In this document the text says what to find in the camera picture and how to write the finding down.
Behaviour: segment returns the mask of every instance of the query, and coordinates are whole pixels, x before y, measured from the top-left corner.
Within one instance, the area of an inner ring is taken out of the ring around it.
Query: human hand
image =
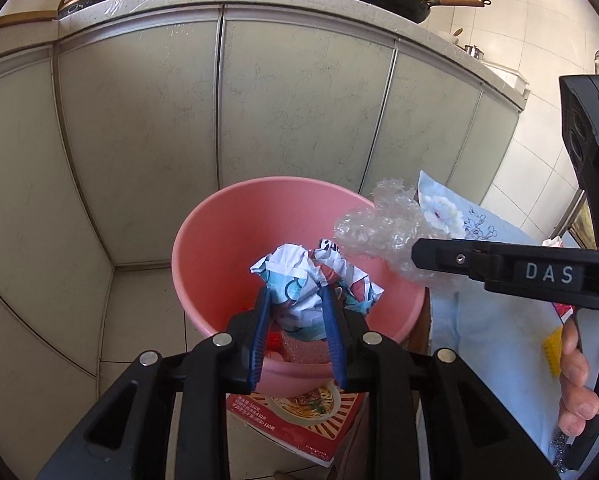
[[[559,401],[558,425],[568,436],[582,433],[586,421],[591,420],[599,410],[599,398],[584,386],[588,379],[589,364],[578,350],[579,334],[575,320],[571,316],[562,331],[562,398]]]

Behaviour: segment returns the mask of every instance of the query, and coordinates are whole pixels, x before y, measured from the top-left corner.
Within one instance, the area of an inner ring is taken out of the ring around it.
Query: clear plastic packaging
[[[335,241],[344,253],[379,256],[410,282],[436,290],[457,290],[460,276],[418,269],[413,264],[411,250],[419,238],[451,239],[426,221],[414,200],[415,190],[404,190],[402,179],[389,179],[378,183],[372,195],[374,209],[355,209],[335,222]]]

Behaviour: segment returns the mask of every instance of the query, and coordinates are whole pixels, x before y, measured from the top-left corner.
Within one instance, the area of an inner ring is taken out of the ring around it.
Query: frying pan
[[[361,0],[403,16],[415,23],[428,18],[433,6],[484,7],[490,0]]]

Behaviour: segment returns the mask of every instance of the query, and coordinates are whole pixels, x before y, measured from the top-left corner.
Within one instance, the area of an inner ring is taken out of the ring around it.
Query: pink bucket
[[[262,281],[250,266],[284,243],[314,248],[333,236],[347,211],[372,207],[364,197],[319,180],[273,176],[222,189],[199,204],[180,228],[172,250],[175,290],[193,325],[208,337],[254,305]],[[350,258],[384,288],[367,317],[372,330],[395,341],[412,330],[425,289],[390,270],[380,258]],[[295,397],[332,378],[330,364],[302,365],[266,358],[260,394]]]

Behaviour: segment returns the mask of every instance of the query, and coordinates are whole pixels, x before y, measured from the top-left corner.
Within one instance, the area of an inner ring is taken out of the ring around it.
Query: white marble countertop
[[[468,54],[457,46],[401,16],[357,0],[107,0],[59,20],[57,28],[47,27],[45,31],[49,37],[46,40],[54,41],[66,38],[84,30],[84,28],[102,24],[110,20],[118,20],[131,14],[163,9],[165,7],[190,6],[191,4],[265,4],[267,6],[311,10],[363,23],[394,34],[403,41],[423,46],[468,72],[473,73],[520,109],[524,109],[526,105],[526,100],[518,91],[506,84],[488,67],[468,56]],[[13,37],[21,38],[20,34],[14,30],[9,31],[9,29],[23,26],[15,25],[0,29],[0,36],[9,34]],[[42,38],[39,37],[39,34],[36,34],[33,44],[41,42]],[[18,47],[21,46],[23,45],[20,39]]]

